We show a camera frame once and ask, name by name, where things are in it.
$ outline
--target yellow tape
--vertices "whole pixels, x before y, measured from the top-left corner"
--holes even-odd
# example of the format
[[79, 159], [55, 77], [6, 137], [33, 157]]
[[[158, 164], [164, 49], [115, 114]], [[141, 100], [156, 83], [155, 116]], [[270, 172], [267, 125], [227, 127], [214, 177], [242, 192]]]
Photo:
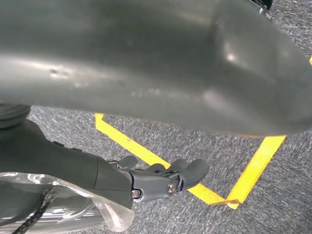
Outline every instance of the yellow tape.
[[[169, 163], [103, 121], [103, 116], [103, 114], [94, 114], [95, 126], [97, 130], [149, 165], [160, 163], [165, 168], [170, 166]], [[233, 209], [236, 209], [246, 199], [285, 137], [270, 136], [264, 138], [227, 199], [224, 199], [202, 184], [198, 184], [188, 191], [209, 205], [227, 204]]]
[[[141, 160], [153, 165], [155, 163], [160, 163], [164, 165], [165, 168], [168, 168], [170, 166], [169, 163], [153, 154], [135, 141], [128, 138], [128, 136], [113, 127], [110, 124], [103, 120], [103, 114], [94, 114], [95, 117], [95, 127], [108, 136], [109, 138], [117, 142], [118, 144], [124, 147], [130, 151], [131, 153], [141, 158]], [[223, 197], [221, 197], [209, 188], [206, 188], [202, 184], [198, 184], [193, 188], [189, 189], [189, 192], [209, 204], [209, 205], [214, 205], [218, 204], [220, 202], [233, 202], [235, 201], [225, 201]]]
[[[264, 138], [227, 196], [227, 200], [237, 199], [240, 203], [243, 203], [285, 138], [286, 136], [268, 136]], [[239, 205], [228, 204], [228, 206], [236, 209]]]

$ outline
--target protective plastic film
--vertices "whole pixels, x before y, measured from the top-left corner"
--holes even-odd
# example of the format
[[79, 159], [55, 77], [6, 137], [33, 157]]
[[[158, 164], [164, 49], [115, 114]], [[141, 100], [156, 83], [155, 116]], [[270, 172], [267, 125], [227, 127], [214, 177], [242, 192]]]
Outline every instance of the protective plastic film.
[[64, 222], [70, 222], [73, 220], [80, 220], [81, 218], [83, 218], [85, 216], [92, 216], [92, 212], [94, 211], [94, 209], [97, 208], [97, 210], [98, 209], [98, 211], [100, 213], [99, 214], [99, 216], [102, 216], [108, 228], [114, 232], [122, 232], [128, 229], [132, 223], [134, 217], [134, 213], [133, 211], [128, 209], [126, 207], [51, 175], [6, 172], [0, 173], [0, 181], [8, 182], [13, 185], [14, 183], [32, 185], [52, 185], [56, 188], [66, 188], [66, 190], [67, 191], [66, 195], [68, 195], [69, 191], [72, 194], [73, 193], [77, 196], [82, 196], [85, 198], [85, 201], [83, 206], [76, 208], [71, 207], [71, 209], [66, 209], [65, 205], [65, 207], [62, 211], [61, 208], [56, 209], [57, 211], [63, 212], [60, 216], [58, 214], [59, 219], [57, 221], [57, 224], [62, 224]]

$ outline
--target bolt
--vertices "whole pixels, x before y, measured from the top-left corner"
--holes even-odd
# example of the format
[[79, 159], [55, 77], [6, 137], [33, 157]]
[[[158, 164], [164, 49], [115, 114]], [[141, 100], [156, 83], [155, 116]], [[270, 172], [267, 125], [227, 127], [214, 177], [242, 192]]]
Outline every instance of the bolt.
[[132, 190], [131, 192], [131, 196], [134, 198], [134, 199], [137, 199], [141, 195], [141, 193], [139, 190]]
[[177, 185], [175, 184], [175, 182], [172, 181], [168, 184], [168, 193], [169, 195], [172, 195], [175, 193], [176, 190], [177, 190]]

